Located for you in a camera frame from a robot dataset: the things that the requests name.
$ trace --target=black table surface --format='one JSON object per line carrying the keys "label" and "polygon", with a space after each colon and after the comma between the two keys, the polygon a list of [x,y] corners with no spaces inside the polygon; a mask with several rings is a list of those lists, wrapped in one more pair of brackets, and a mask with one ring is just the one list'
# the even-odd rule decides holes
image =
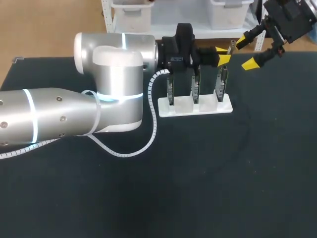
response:
{"label": "black table surface", "polygon": [[[0,160],[0,237],[315,238],[317,54],[286,53],[245,72],[250,57],[228,66],[233,113],[158,118],[153,145],[135,158],[72,137]],[[216,73],[202,68],[203,94]],[[189,76],[178,75],[177,95],[189,93]],[[154,98],[165,85],[157,80]],[[73,58],[18,60],[2,90],[44,87],[95,90]],[[151,133],[145,99],[140,128],[98,138],[128,153]]]}

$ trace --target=white spiral cable wrap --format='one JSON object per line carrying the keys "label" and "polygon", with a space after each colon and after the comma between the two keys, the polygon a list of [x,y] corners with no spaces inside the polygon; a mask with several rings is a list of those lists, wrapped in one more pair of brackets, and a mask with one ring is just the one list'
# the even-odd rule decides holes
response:
{"label": "white spiral cable wrap", "polygon": [[151,136],[150,140],[148,141],[148,143],[142,149],[140,149],[140,150],[138,150],[136,152],[130,153],[130,154],[120,154],[120,153],[117,153],[117,152],[111,150],[109,147],[105,146],[95,136],[88,135],[88,137],[90,139],[92,139],[94,142],[96,142],[101,148],[103,148],[108,153],[110,153],[110,154],[112,154],[112,155],[114,155],[116,157],[128,158],[128,157],[133,157],[133,156],[139,155],[139,154],[143,153],[144,151],[146,151],[152,145],[152,143],[153,143],[153,141],[154,141],[154,139],[156,137],[157,127],[158,127],[157,115],[155,113],[155,109],[154,109],[154,105],[153,105],[153,101],[152,101],[152,86],[153,86],[153,83],[156,80],[156,78],[159,77],[160,75],[163,75],[163,74],[169,74],[169,71],[167,69],[162,69],[162,70],[156,72],[152,76],[152,78],[150,79],[150,82],[149,82],[148,100],[149,100],[149,106],[150,106],[151,113],[152,113],[152,118],[153,118],[153,132],[152,132],[152,136]]}
{"label": "white spiral cable wrap", "polygon": [[7,153],[2,153],[2,154],[0,154],[0,160],[11,158],[11,157],[14,157],[14,156],[17,156],[17,155],[25,154],[27,152],[30,152],[30,151],[35,150],[37,148],[40,148],[40,147],[42,147],[44,145],[50,144],[50,143],[52,143],[52,142],[54,142],[56,140],[58,140],[58,139],[41,141],[39,143],[30,145],[28,147],[25,147],[25,148],[22,148],[22,149],[19,149],[19,150],[7,152]]}
{"label": "white spiral cable wrap", "polygon": [[[169,74],[169,71],[167,69],[162,69],[158,72],[156,72],[152,78],[150,79],[150,82],[149,82],[149,87],[148,87],[148,100],[149,100],[149,106],[150,106],[150,109],[151,109],[151,113],[152,113],[152,118],[153,118],[153,132],[152,132],[152,135],[151,135],[151,138],[150,140],[148,141],[148,143],[140,150],[134,152],[134,153],[130,153],[130,154],[120,154],[120,153],[117,153],[113,150],[111,150],[110,148],[108,148],[107,146],[105,146],[100,140],[98,140],[95,136],[91,135],[91,133],[87,133],[85,134],[86,136],[88,136],[90,139],[92,139],[94,142],[96,142],[100,147],[102,147],[104,150],[106,150],[108,153],[116,156],[116,157],[121,157],[121,158],[128,158],[128,157],[133,157],[133,156],[136,156],[136,155],[139,155],[141,154],[142,152],[146,151],[153,143],[155,137],[156,137],[156,134],[157,134],[157,127],[158,127],[158,122],[157,122],[157,116],[156,116],[156,113],[155,113],[155,109],[154,109],[154,105],[153,105],[153,101],[152,101],[152,86],[153,86],[153,83],[154,81],[156,80],[157,77],[159,77],[160,75],[164,75],[164,74]],[[97,103],[97,117],[96,117],[96,121],[94,123],[94,126],[93,126],[93,129],[96,129],[97,125],[96,124],[97,122],[99,122],[99,119],[100,119],[100,101],[99,99],[97,98],[97,95],[95,92],[92,92],[92,91],[89,91],[89,90],[85,90],[84,92],[82,92],[83,94],[86,94],[88,92],[91,92],[93,94],[93,96],[96,98],[96,103]],[[11,158],[11,157],[14,157],[14,156],[18,156],[18,155],[22,155],[22,154],[25,154],[27,152],[30,152],[32,150],[35,150],[37,148],[40,148],[44,145],[47,145],[47,144],[50,144],[54,141],[57,141],[59,139],[53,139],[53,140],[46,140],[46,141],[41,141],[39,143],[36,143],[36,144],[33,144],[33,145],[30,145],[30,146],[27,146],[25,148],[22,148],[22,149],[19,149],[19,150],[15,150],[15,151],[11,151],[11,152],[7,152],[7,153],[2,153],[0,154],[0,160],[1,159],[7,159],[7,158]]]}

